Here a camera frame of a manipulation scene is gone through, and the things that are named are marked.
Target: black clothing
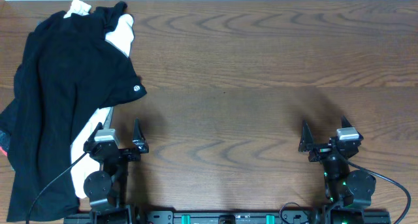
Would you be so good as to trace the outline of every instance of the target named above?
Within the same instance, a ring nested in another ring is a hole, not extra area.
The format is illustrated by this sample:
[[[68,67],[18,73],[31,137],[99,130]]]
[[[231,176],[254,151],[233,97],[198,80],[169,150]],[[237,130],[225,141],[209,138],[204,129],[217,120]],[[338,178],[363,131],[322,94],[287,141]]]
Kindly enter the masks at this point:
[[[15,76],[17,114],[0,115],[10,133],[8,159],[16,171],[7,221],[21,221],[38,193],[71,163],[70,145],[97,108],[146,94],[131,60],[105,41],[126,4],[98,7],[93,14],[53,14],[30,33]],[[79,203],[71,174],[58,179],[37,201],[33,221],[75,214]]]

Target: green strip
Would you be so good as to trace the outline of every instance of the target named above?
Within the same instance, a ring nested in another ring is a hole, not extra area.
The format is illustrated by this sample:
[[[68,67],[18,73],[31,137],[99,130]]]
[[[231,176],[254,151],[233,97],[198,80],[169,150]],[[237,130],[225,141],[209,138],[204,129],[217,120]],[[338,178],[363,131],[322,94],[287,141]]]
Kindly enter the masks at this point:
[[[267,215],[266,220],[266,224],[274,224],[274,215]]]
[[[190,224],[190,215],[182,216],[182,224]]]

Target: white cloth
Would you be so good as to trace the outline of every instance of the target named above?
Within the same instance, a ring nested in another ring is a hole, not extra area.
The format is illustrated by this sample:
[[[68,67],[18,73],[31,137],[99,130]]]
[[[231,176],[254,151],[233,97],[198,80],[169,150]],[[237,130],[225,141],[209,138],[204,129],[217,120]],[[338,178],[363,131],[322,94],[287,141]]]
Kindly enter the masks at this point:
[[[86,4],[80,0],[73,0],[71,3],[70,10],[64,15],[64,18],[69,18],[71,14],[79,14],[85,16],[89,14],[91,5]],[[131,51],[131,43],[134,39],[132,32],[133,18],[129,14],[120,16],[118,25],[113,32],[106,34],[106,41],[119,49],[127,57]],[[107,116],[110,112],[110,107],[97,109],[94,114],[90,117],[80,134],[75,138],[71,144],[71,162],[76,161],[83,153],[84,142],[88,139],[90,134],[94,131],[99,122],[105,123]],[[80,162],[78,162],[71,169],[72,184],[76,191],[78,198],[86,198],[87,195],[84,193],[84,180],[95,171],[100,169],[99,162],[85,156]]]

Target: wooden tabletop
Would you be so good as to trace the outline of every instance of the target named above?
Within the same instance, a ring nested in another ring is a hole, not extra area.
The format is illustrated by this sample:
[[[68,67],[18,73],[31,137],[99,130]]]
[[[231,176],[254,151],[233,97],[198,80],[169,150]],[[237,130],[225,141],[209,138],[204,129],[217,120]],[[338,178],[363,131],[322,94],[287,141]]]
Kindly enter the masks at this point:
[[[28,33],[70,3],[0,4],[0,110],[13,98]],[[365,137],[351,161],[407,187],[413,203],[402,223],[418,222],[417,1],[127,4],[131,59],[148,94],[115,107],[112,125],[132,146],[139,118],[150,145],[129,168],[131,202],[177,210],[320,205],[323,169],[297,151],[302,119],[321,141],[344,114]],[[0,156],[0,223],[13,177]],[[372,208],[394,221],[405,204],[399,188],[378,179]]]

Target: wood grain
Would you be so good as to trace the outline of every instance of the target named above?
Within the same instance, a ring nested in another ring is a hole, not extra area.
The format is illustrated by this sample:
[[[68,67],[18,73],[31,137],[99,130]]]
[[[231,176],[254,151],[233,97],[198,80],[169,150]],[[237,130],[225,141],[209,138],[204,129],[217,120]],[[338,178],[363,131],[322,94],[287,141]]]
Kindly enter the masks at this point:
[[[88,1],[110,7],[115,1]],[[7,2],[0,16],[0,110],[27,34],[68,1]],[[322,168],[297,153],[302,119],[318,140],[345,114],[365,137],[352,160],[418,197],[418,3],[414,0],[128,1],[145,98],[115,108],[131,146],[131,202],[177,210],[278,209],[324,201]],[[0,157],[0,223],[14,177]],[[378,180],[373,208],[393,221],[406,198]],[[88,200],[82,200],[88,210]],[[418,222],[413,202],[402,223]]]

